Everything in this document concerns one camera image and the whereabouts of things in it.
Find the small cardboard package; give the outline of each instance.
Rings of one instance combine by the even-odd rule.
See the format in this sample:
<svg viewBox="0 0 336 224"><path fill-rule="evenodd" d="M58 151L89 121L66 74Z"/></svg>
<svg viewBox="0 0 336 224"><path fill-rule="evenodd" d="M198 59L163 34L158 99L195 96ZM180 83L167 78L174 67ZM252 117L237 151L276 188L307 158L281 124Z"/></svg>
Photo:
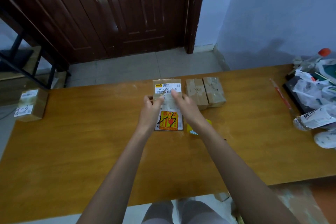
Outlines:
<svg viewBox="0 0 336 224"><path fill-rule="evenodd" d="M204 110L208 107L207 94L205 93L202 79L187 79L185 93L195 101L198 109Z"/></svg>
<svg viewBox="0 0 336 224"><path fill-rule="evenodd" d="M20 121L42 119L47 99L48 93L42 89L23 91L14 117Z"/></svg>
<svg viewBox="0 0 336 224"><path fill-rule="evenodd" d="M182 95L181 79L161 79L153 80L153 100L157 100L161 93L166 90L163 97L165 101L161 105L161 110L157 118L155 130L158 131L177 131L183 130L183 117L180 109L175 104L171 96L171 89L176 90Z"/></svg>
<svg viewBox="0 0 336 224"><path fill-rule="evenodd" d="M203 82L209 101L208 107L222 106L226 99L219 79L217 77L204 77Z"/></svg>

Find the white label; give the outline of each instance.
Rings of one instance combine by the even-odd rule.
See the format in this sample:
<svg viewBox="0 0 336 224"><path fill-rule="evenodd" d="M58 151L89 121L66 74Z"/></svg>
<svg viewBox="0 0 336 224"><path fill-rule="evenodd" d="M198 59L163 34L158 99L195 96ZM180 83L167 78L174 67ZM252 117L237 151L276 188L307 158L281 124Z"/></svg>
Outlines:
<svg viewBox="0 0 336 224"><path fill-rule="evenodd" d="M21 95L21 98L24 99L24 98L35 97L37 96L38 92L39 90L29 90L29 91L23 92Z"/></svg>
<svg viewBox="0 0 336 224"><path fill-rule="evenodd" d="M22 115L26 115L26 114L31 114L32 110L33 110L33 107L34 107L34 105L26 105L24 107L18 107L15 110L14 117L22 116Z"/></svg>
<svg viewBox="0 0 336 224"><path fill-rule="evenodd" d="M336 122L336 118L329 115L327 108L327 106L322 106L319 109L302 115L302 123L308 128L318 128Z"/></svg>
<svg viewBox="0 0 336 224"><path fill-rule="evenodd" d="M166 93L170 93L172 89L176 90L177 92L181 92L181 84L180 83L164 83L161 87L155 86L155 94L161 94L165 89Z"/></svg>

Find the door panel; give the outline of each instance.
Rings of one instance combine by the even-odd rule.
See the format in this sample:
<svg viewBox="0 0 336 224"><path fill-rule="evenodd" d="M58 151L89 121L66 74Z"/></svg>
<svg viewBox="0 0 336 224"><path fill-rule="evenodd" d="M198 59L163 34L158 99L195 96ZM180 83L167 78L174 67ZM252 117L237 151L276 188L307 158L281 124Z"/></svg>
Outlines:
<svg viewBox="0 0 336 224"><path fill-rule="evenodd" d="M109 56L183 46L186 0L80 0Z"/></svg>
<svg viewBox="0 0 336 224"><path fill-rule="evenodd" d="M14 1L70 63L107 57L79 0Z"/></svg>

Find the person's legs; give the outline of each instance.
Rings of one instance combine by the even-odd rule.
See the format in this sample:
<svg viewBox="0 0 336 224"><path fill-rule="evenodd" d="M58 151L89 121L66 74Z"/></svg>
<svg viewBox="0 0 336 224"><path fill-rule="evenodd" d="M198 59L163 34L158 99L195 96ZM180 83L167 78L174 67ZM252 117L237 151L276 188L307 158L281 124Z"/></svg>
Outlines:
<svg viewBox="0 0 336 224"><path fill-rule="evenodd" d="M148 208L142 224L174 224L173 209L174 206L171 201L153 203Z"/></svg>
<svg viewBox="0 0 336 224"><path fill-rule="evenodd" d="M201 201L190 198L176 201L176 208L181 224L226 224L213 209Z"/></svg>

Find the label sticker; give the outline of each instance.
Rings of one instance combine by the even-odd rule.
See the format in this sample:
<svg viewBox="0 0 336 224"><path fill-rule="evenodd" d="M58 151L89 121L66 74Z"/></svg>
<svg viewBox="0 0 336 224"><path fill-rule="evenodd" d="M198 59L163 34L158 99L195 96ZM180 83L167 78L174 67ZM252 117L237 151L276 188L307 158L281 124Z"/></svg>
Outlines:
<svg viewBox="0 0 336 224"><path fill-rule="evenodd" d="M22 116L22 115L26 115L26 114L31 114L32 110L33 110L33 107L34 107L34 105L26 105L24 107L18 107L15 110L14 117Z"/></svg>
<svg viewBox="0 0 336 224"><path fill-rule="evenodd" d="M159 129L162 130L178 130L179 115L177 112L161 111L161 118L158 122Z"/></svg>
<svg viewBox="0 0 336 224"><path fill-rule="evenodd" d="M23 92L21 95L21 98L24 99L24 98L35 97L37 96L38 91L39 90L28 90L26 92Z"/></svg>
<svg viewBox="0 0 336 224"><path fill-rule="evenodd" d="M176 90L177 92L181 92L181 84L180 83L164 83L164 84L155 84L155 94L161 94L165 89L165 94L170 94L172 89Z"/></svg>

